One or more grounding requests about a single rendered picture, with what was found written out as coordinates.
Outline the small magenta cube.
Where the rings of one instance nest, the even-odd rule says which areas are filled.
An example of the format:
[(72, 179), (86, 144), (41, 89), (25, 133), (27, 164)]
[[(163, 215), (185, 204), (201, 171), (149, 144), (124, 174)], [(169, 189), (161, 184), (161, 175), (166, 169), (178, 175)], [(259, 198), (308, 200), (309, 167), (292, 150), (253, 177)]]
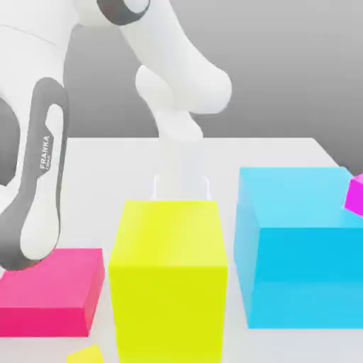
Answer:
[(363, 173), (351, 178), (344, 208), (363, 217)]

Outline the large yellow box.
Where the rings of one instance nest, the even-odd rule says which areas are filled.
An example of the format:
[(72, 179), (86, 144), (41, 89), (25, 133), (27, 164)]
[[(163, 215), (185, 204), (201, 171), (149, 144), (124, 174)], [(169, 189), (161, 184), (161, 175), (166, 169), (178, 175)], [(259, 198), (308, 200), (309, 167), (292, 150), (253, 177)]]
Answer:
[(228, 262), (215, 201), (126, 201), (108, 273), (119, 363), (221, 363)]

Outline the large cyan box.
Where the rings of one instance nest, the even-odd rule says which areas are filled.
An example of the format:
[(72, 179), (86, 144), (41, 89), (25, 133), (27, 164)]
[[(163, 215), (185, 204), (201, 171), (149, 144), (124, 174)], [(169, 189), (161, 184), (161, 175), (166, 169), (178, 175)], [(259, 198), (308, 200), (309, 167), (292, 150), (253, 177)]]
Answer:
[(242, 167), (234, 260), (249, 328), (363, 329), (363, 217), (343, 167)]

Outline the large pink box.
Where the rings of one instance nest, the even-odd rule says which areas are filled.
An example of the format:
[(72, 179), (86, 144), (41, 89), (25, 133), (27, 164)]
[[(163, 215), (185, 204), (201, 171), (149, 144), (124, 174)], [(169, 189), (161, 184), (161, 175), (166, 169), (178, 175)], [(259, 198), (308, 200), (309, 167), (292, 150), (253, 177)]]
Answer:
[(104, 283), (103, 252), (56, 249), (0, 278), (0, 337), (87, 337)]

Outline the small yellow cube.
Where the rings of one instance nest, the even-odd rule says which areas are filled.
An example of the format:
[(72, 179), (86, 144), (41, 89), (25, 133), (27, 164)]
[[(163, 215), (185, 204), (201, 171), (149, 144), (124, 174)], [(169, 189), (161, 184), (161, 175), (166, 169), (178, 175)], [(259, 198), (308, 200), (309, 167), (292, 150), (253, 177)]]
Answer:
[(101, 350), (97, 344), (67, 355), (67, 363), (104, 363)]

